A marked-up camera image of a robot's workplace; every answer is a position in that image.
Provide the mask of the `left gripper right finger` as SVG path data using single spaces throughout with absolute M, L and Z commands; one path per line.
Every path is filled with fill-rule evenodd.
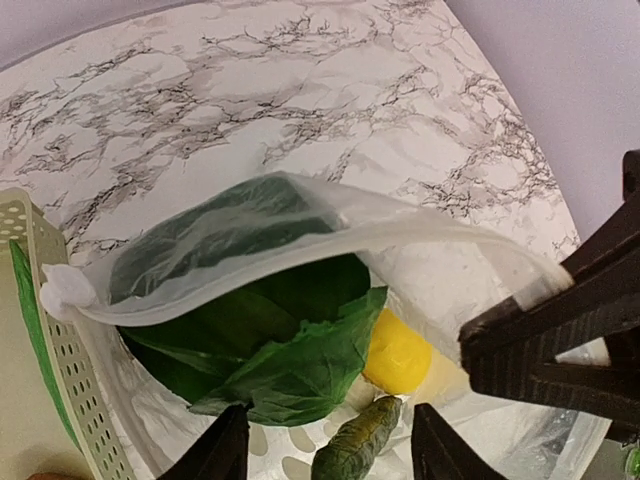
M 428 403 L 414 407 L 412 464 L 415 479 L 495 478 L 495 470 Z

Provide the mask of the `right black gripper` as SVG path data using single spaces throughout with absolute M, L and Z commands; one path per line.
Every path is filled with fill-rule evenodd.
M 594 415 L 639 412 L 639 150 L 622 159 L 623 203 L 576 251 L 570 289 L 527 311 L 460 330 L 473 391 Z M 610 366 L 557 355 L 604 337 Z

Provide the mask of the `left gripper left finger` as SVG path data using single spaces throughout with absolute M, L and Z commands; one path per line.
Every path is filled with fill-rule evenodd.
M 159 480 L 246 480 L 248 408 L 232 405 Z

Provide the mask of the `dark green cucumber toy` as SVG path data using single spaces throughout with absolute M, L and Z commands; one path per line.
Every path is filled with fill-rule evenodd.
M 396 428 L 402 400 L 384 396 L 344 423 L 319 449 L 311 465 L 313 480 L 364 479 Z

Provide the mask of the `yellow lemon toy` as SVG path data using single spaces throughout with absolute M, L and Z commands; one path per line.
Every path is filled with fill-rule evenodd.
M 390 395 L 411 394 L 425 380 L 433 347 L 392 310 L 375 324 L 363 376 Z

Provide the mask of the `green bok choy toy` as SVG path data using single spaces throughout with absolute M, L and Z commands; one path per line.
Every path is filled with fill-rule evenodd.
M 114 262 L 109 301 L 121 306 L 158 294 L 167 302 L 191 274 L 333 230 L 291 178 L 258 177 L 134 241 Z M 252 281 L 170 321 L 119 332 L 192 413 L 217 416 L 241 403 L 254 423 L 301 426 L 345 400 L 386 298 L 368 267 L 348 253 Z

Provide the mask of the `green perforated plastic basket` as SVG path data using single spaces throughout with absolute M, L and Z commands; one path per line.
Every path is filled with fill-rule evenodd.
M 9 241 L 28 256 L 49 359 L 73 431 L 67 435 L 44 385 L 24 324 Z M 136 474 L 111 421 L 87 349 L 76 328 L 50 317 L 37 295 L 42 265 L 67 262 L 62 233 L 19 188 L 1 193 L 1 476 L 54 472 L 82 479 Z

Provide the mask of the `clear zip top bag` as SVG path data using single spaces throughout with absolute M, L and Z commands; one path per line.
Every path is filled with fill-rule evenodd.
M 276 172 L 232 185 L 84 267 L 47 263 L 40 299 L 73 324 L 138 477 L 169 470 L 230 405 L 250 406 L 250 475 L 306 479 L 313 454 L 383 389 L 372 333 L 395 313 L 433 347 L 370 470 L 411 477 L 429 402 L 510 479 L 577 479 L 608 422 L 474 393 L 463 324 L 513 298 L 531 308 L 570 274 L 490 230 L 338 183 Z

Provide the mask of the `brown orange round toy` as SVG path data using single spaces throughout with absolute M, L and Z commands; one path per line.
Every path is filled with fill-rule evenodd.
M 30 475 L 27 480 L 77 480 L 77 478 L 54 472 L 38 472 Z

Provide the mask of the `bright green pepper toy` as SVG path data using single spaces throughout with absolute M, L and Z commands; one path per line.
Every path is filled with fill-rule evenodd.
M 22 318 L 26 326 L 33 351 L 37 358 L 44 385 L 54 403 L 56 412 L 67 435 L 73 444 L 78 447 L 78 441 L 67 415 L 49 359 L 46 340 L 40 321 L 29 258 L 15 240 L 9 241 L 9 251 L 11 254 L 14 277 L 17 284 Z

